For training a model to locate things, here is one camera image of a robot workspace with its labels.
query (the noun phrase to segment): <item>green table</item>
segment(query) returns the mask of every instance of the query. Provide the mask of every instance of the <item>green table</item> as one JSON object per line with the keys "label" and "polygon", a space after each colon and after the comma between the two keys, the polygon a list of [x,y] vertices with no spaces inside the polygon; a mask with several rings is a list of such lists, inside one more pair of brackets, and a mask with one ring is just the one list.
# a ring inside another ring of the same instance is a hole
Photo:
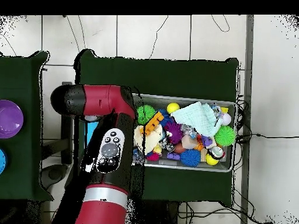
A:
{"label": "green table", "polygon": [[[165,61],[97,58],[92,50],[77,56],[77,83],[113,84],[133,93],[236,102],[238,60]],[[79,150],[84,148],[84,124],[79,125]],[[132,169],[132,189],[141,168]],[[144,200],[222,201],[231,206],[232,172],[145,168]]]}
{"label": "green table", "polygon": [[0,139],[8,165],[0,174],[0,199],[52,200],[40,185],[41,104],[40,70],[47,52],[36,52],[28,58],[0,57],[0,99],[15,102],[23,111],[20,132]]}

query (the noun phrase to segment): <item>light blue cloth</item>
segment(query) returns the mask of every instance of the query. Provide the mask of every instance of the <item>light blue cloth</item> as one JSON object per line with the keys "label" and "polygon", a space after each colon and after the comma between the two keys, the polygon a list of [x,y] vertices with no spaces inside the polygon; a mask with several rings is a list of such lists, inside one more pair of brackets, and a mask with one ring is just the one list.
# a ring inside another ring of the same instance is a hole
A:
{"label": "light blue cloth", "polygon": [[214,111],[205,103],[195,102],[187,107],[171,113],[178,124],[190,125],[197,133],[205,137],[213,137],[223,122],[222,118],[216,118]]}

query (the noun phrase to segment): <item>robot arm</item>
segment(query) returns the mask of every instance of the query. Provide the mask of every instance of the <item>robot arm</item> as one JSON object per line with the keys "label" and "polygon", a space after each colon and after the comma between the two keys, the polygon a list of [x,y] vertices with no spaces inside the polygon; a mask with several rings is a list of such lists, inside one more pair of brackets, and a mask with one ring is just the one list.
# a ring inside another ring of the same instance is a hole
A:
{"label": "robot arm", "polygon": [[52,224],[61,224],[70,207],[77,217],[72,224],[124,224],[135,120],[131,90],[115,85],[62,85],[53,91],[51,104],[60,114],[104,116]]}

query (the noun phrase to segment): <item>green spiky ball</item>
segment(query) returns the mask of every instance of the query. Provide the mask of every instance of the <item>green spiky ball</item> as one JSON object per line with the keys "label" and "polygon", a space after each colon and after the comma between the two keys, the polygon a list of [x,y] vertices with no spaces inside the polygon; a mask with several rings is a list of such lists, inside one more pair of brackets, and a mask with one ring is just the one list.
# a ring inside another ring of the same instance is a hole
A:
{"label": "green spiky ball", "polygon": [[155,115],[155,113],[155,109],[150,105],[144,105],[139,107],[137,109],[138,123],[141,125],[146,124]]}
{"label": "green spiky ball", "polygon": [[222,146],[230,146],[235,142],[236,134],[229,126],[221,126],[219,131],[214,135],[216,143]]}

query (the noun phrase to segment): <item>purple plate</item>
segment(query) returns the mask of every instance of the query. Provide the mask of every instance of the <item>purple plate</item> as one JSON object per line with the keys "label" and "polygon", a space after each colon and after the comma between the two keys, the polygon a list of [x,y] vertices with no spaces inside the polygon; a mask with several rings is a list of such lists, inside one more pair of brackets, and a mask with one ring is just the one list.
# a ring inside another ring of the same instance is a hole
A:
{"label": "purple plate", "polygon": [[11,138],[22,128],[23,113],[12,101],[0,100],[0,138]]}

